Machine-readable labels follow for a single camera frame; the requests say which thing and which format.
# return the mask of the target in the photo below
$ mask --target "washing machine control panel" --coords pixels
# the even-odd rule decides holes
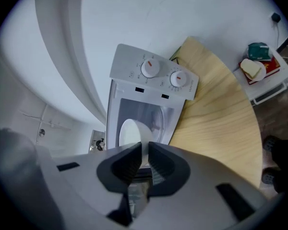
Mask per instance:
[[[110,77],[133,83],[140,92],[153,88],[165,98],[174,94],[187,100],[194,99],[199,81],[197,75],[173,61],[124,44],[117,46]]]

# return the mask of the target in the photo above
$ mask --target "white dial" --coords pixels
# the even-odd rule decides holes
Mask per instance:
[[[183,71],[175,71],[171,74],[169,80],[174,87],[182,87],[187,82],[187,75]]]
[[[147,78],[153,78],[157,76],[160,71],[159,61],[156,59],[146,59],[141,65],[141,72]]]

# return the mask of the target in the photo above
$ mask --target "shoe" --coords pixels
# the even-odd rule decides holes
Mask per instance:
[[[274,180],[277,173],[278,173],[278,170],[276,170],[276,169],[266,168],[263,170],[261,181],[264,184],[273,184],[273,180]]]
[[[272,147],[278,140],[280,140],[280,138],[277,138],[275,136],[267,136],[263,142],[263,149],[265,149],[266,151],[271,151]]]

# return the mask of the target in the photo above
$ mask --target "white appliance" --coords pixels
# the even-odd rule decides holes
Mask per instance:
[[[146,124],[155,142],[168,144],[184,101],[194,99],[199,81],[168,59],[124,44],[116,49],[110,77],[108,149],[119,145],[120,128],[129,118]]]
[[[271,50],[273,56],[279,62],[279,72],[252,85],[248,84],[241,69],[237,69],[233,72],[251,101],[252,106],[269,100],[286,90],[288,87],[288,64],[273,48],[269,47],[269,50]]]

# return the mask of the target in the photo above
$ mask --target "curved wooden table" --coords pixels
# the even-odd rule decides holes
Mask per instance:
[[[254,186],[262,173],[262,142],[253,108],[224,63],[194,38],[175,54],[200,77],[186,101],[170,145],[214,158]]]

